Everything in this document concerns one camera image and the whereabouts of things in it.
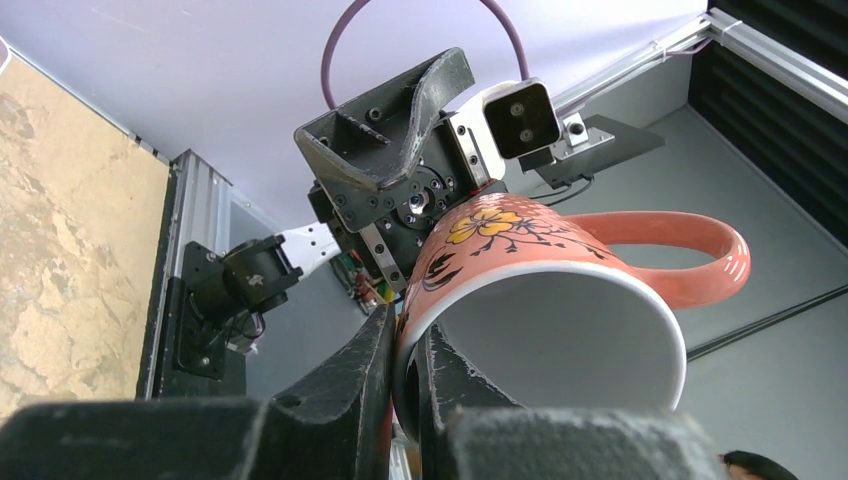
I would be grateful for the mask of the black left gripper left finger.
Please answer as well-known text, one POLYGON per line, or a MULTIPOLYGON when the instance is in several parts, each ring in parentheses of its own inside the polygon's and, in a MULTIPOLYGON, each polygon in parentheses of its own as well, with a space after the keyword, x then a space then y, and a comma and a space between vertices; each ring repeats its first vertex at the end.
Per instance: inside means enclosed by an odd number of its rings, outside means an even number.
POLYGON ((35 404, 1 429, 5 479, 385 479, 395 309, 269 399, 35 404))

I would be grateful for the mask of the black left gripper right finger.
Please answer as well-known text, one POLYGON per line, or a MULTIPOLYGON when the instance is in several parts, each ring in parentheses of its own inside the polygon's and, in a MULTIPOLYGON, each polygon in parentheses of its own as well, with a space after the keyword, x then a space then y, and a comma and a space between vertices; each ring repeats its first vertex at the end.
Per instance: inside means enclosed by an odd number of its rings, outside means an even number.
POLYGON ((415 436, 427 479, 723 479, 700 428, 663 411, 529 409, 436 326, 417 345, 415 436))

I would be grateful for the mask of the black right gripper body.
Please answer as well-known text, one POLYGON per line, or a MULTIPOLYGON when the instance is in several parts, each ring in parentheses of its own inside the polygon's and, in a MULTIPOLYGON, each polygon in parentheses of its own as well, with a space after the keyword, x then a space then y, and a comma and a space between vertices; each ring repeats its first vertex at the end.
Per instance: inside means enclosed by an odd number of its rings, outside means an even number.
POLYGON ((492 165, 497 150, 486 151, 476 136, 484 128, 482 121, 443 112, 409 179, 378 192, 319 179, 309 202, 344 253, 357 254, 372 278, 402 292, 447 211, 475 196, 507 191, 492 165))

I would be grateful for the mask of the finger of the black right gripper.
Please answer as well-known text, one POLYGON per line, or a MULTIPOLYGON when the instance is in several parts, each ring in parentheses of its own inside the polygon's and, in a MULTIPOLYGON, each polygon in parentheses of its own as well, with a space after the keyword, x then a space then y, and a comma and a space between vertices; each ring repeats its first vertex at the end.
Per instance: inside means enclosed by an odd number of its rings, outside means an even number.
POLYGON ((323 184, 387 190, 411 177, 441 111, 475 84, 450 48, 299 127, 294 141, 323 184))

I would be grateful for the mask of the pink flowered mug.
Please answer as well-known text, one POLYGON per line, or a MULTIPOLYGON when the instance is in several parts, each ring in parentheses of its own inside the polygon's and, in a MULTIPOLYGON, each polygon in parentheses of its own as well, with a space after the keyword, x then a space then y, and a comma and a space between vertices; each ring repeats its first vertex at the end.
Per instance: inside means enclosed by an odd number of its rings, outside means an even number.
POLYGON ((746 240, 708 216, 469 200, 434 227, 408 281, 393 359, 399 423, 418 436, 409 365, 435 326, 516 403, 673 410, 687 370, 676 312, 727 300, 750 272, 746 240))

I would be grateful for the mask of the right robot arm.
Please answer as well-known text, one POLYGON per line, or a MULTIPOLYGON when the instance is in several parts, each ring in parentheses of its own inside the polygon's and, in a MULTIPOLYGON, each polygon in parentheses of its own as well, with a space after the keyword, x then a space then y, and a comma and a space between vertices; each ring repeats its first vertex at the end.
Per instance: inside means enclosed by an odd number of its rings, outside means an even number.
POLYGON ((436 223, 491 181, 468 123, 447 110, 473 84, 465 53, 451 48, 297 128, 316 221, 223 256, 187 245, 169 286, 174 367, 221 379, 228 342, 261 336, 264 314, 341 254, 403 292, 436 223))

